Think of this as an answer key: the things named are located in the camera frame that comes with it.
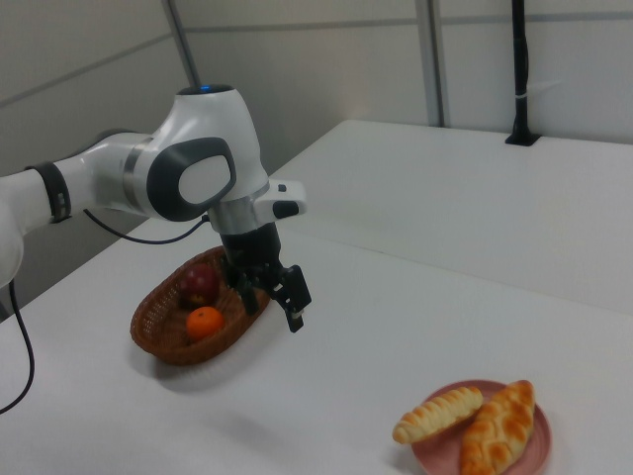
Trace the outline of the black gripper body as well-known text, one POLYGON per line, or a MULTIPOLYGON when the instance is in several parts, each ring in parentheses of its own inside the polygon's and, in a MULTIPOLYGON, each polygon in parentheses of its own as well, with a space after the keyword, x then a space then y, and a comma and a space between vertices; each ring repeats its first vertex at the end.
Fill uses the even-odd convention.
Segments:
POLYGON ((284 269, 279 260, 281 241, 274 223, 240 235, 221 235, 225 250, 222 263, 227 281, 241 276, 249 280, 278 281, 284 269))

